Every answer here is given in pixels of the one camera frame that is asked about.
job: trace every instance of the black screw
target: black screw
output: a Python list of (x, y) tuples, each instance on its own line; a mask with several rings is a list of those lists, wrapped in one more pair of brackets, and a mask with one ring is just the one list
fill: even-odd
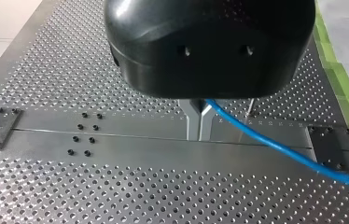
[(326, 128), (326, 133), (332, 133), (332, 128), (331, 127), (327, 127)]
[(309, 133), (314, 133), (314, 131), (316, 131), (316, 128), (315, 128), (315, 127), (310, 127), (310, 128), (309, 128)]
[(85, 151), (84, 151), (84, 155), (85, 155), (86, 157), (89, 157), (89, 156), (91, 155), (91, 153), (90, 153), (89, 150), (85, 150)]
[(337, 169), (338, 169), (338, 170), (342, 170), (343, 167), (344, 167), (343, 163), (338, 163), (338, 164), (337, 164)]

